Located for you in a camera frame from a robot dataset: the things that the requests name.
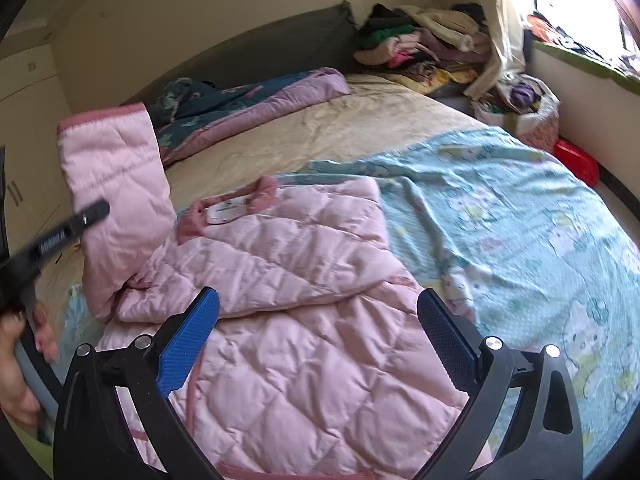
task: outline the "red container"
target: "red container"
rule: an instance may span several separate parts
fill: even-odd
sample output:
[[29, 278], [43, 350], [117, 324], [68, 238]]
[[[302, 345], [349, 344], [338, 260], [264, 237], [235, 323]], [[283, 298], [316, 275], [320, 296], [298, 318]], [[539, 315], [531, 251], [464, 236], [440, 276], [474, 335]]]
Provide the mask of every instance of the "red container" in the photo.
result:
[[554, 156], [587, 186], [595, 187], [600, 180], [598, 162], [569, 141], [558, 140], [554, 145]]

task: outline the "clothing tag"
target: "clothing tag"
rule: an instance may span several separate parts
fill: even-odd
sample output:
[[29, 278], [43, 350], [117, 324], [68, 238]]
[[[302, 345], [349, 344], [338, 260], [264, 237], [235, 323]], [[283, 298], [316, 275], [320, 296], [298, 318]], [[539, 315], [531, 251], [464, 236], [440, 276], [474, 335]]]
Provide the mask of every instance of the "clothing tag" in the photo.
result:
[[207, 208], [207, 223], [212, 225], [226, 224], [246, 215], [248, 196], [238, 196], [212, 205]]

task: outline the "purple blanket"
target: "purple blanket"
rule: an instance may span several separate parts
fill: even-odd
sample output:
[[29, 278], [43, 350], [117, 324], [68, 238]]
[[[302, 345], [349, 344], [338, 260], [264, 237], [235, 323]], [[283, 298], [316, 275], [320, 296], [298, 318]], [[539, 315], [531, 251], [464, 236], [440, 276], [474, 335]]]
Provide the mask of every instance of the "purple blanket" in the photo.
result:
[[181, 78], [149, 107], [165, 166], [278, 117], [349, 94], [344, 76], [320, 68], [217, 90]]

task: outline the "window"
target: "window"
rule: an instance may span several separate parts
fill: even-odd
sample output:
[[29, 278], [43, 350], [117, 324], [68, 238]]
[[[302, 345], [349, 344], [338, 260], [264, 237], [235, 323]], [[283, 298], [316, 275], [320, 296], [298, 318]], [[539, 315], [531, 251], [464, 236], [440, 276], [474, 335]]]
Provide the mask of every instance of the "window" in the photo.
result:
[[618, 60], [625, 50], [638, 53], [613, 0], [515, 0], [515, 4], [524, 14], [538, 10], [605, 59]]

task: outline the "beige bed sheet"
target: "beige bed sheet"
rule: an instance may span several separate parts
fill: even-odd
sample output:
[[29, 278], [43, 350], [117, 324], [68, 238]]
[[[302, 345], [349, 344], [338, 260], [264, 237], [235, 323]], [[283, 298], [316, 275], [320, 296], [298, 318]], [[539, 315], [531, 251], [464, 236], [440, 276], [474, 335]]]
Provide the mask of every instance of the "beige bed sheet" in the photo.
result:
[[[295, 171], [310, 160], [345, 161], [404, 148], [437, 134], [484, 125], [404, 86], [372, 75], [348, 76], [351, 95], [300, 110], [231, 137], [166, 172], [176, 210], [193, 200], [247, 184], [264, 174]], [[37, 291], [60, 336], [68, 288], [82, 281], [79, 247], [44, 269]]]

